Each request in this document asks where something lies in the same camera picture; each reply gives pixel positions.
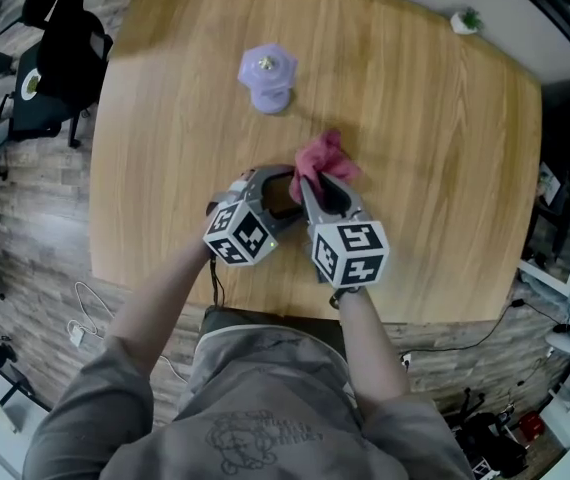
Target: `floor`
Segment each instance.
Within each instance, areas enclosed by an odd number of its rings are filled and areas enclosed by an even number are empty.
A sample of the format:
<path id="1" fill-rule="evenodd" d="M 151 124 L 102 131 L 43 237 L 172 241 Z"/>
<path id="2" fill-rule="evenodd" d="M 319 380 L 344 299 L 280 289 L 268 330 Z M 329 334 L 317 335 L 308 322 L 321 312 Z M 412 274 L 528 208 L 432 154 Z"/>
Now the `floor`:
<path id="1" fill-rule="evenodd" d="M 20 2 L 3 2 L 0 21 Z M 97 14 L 115 37 L 128 2 L 86 0 L 85 7 Z M 17 25 L 0 37 L 0 51 L 18 57 L 39 36 L 39 31 Z M 13 84 L 11 77 L 0 80 L 0 99 L 13 90 Z M 114 311 L 128 296 L 126 290 L 91 275 L 88 202 L 96 107 L 90 113 L 79 124 L 77 138 L 82 145 L 77 150 L 67 148 L 64 125 L 56 138 L 12 143 L 2 155 L 9 178 L 0 180 L 0 290 L 7 297 L 0 301 L 0 336 L 13 338 L 19 356 L 16 366 L 49 404 L 56 402 L 70 379 L 100 347 L 92 336 L 86 335 L 80 348 L 68 339 L 67 322 L 84 318 L 74 283 L 88 283 Z M 81 297 L 103 331 L 108 315 L 89 294 L 81 291 Z M 508 300 L 514 298 L 524 298 L 554 318 L 565 319 L 561 310 L 518 280 Z M 167 345 L 166 354 L 181 374 L 189 375 L 203 311 L 187 307 Z M 406 350 L 466 346 L 478 342 L 494 325 L 390 324 L 386 329 L 399 348 Z M 463 389 L 469 386 L 486 393 L 488 410 L 501 410 L 511 399 L 518 418 L 541 405 L 548 388 L 568 365 L 566 358 L 556 354 L 545 360 L 548 346 L 543 337 L 553 325 L 527 307 L 509 309 L 496 332 L 478 347 L 413 353 L 409 369 L 413 388 L 431 396 L 447 412 L 460 405 Z M 518 387 L 519 380 L 526 382 Z M 155 422 L 163 424 L 175 416 L 174 402 L 183 387 L 163 363 L 151 381 L 156 397 Z"/>

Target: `red object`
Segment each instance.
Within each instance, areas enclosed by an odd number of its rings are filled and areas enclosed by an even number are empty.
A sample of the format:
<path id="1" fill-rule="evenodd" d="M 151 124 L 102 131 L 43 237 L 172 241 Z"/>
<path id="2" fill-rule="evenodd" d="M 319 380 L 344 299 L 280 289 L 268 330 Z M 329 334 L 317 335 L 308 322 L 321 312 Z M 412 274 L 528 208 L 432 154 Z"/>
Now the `red object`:
<path id="1" fill-rule="evenodd" d="M 545 432 L 545 423 L 543 423 L 543 420 L 538 413 L 534 411 L 528 412 L 518 420 L 518 426 L 528 442 L 532 442 Z"/>
<path id="2" fill-rule="evenodd" d="M 323 189 L 318 180 L 319 172 L 326 172 L 342 181 L 352 181 L 361 170 L 341 150 L 341 132 L 328 130 L 299 149 L 294 157 L 296 172 L 289 186 L 289 195 L 301 203 L 301 176 L 305 176 L 319 201 L 323 200 Z"/>

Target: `pink cloth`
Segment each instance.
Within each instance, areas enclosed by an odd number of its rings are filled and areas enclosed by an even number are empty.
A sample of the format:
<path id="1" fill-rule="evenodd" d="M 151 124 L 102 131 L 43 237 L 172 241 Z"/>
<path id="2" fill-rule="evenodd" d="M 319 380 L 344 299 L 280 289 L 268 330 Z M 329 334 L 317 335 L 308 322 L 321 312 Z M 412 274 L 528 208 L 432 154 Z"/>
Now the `pink cloth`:
<path id="1" fill-rule="evenodd" d="M 361 170 L 341 150 L 341 132 L 328 130 L 296 152 L 296 171 L 289 186 L 289 195 L 298 204 L 301 193 L 301 177 L 307 178 L 319 201 L 323 200 L 323 189 L 318 173 L 325 172 L 343 181 L 352 181 Z"/>

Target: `white cube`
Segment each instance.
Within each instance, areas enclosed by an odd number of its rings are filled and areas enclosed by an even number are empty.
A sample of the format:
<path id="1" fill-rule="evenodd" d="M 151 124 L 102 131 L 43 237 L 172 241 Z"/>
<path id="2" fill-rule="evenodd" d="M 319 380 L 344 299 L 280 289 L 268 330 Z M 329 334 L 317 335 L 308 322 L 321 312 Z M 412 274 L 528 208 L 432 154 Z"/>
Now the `white cube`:
<path id="1" fill-rule="evenodd" d="M 230 266 L 256 265 L 278 246 L 245 201 L 219 206 L 203 240 Z"/>
<path id="2" fill-rule="evenodd" d="M 314 229 L 312 261 L 334 288 L 377 283 L 388 256 L 378 221 L 318 224 Z"/>

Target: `white cable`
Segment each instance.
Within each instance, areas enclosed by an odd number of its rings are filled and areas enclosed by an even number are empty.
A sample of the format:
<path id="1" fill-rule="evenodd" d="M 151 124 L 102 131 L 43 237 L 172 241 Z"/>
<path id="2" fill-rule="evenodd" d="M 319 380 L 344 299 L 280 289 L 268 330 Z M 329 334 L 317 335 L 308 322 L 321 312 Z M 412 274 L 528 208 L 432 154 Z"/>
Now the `white cable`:
<path id="1" fill-rule="evenodd" d="M 76 326 L 79 329 L 82 329 L 83 331 L 85 331 L 87 334 L 91 334 L 92 336 L 96 336 L 99 340 L 104 339 L 103 336 L 101 336 L 100 334 L 98 334 L 98 327 L 96 326 L 96 323 L 94 322 L 94 320 L 92 320 L 92 317 L 89 316 L 89 314 L 87 313 L 87 310 L 85 309 L 85 306 L 83 305 L 83 301 L 81 300 L 81 295 L 80 293 L 78 293 L 78 287 L 82 286 L 84 287 L 87 291 L 89 291 L 94 297 L 96 297 L 96 299 L 98 300 L 98 302 L 101 303 L 101 305 L 105 308 L 105 311 L 107 311 L 107 313 L 109 314 L 109 316 L 111 318 L 114 318 L 114 313 L 112 313 L 110 311 L 110 309 L 107 307 L 107 304 L 105 304 L 105 302 L 103 301 L 103 299 L 101 299 L 98 294 L 92 290 L 89 286 L 87 286 L 85 283 L 83 283 L 82 281 L 76 281 L 76 283 L 74 283 L 74 291 L 76 292 L 76 298 L 78 299 L 78 305 L 81 308 L 81 311 L 83 312 L 83 315 L 85 315 L 85 318 L 87 318 L 87 320 L 92 324 L 92 328 L 86 327 L 83 324 L 81 324 L 78 320 L 70 320 L 69 322 L 67 322 L 67 334 L 69 334 L 70 338 L 72 337 L 72 331 L 70 330 L 70 326 Z M 184 377 L 182 377 L 175 369 L 174 366 L 172 365 L 172 363 L 170 362 L 169 359 L 167 359 L 167 357 L 165 356 L 160 356 L 159 359 L 162 359 L 163 361 L 165 361 L 167 363 L 167 366 L 170 367 L 170 369 L 172 370 L 172 373 L 176 376 L 176 378 L 178 378 L 179 380 L 183 381 L 185 384 L 187 384 L 187 381 L 185 380 Z"/>

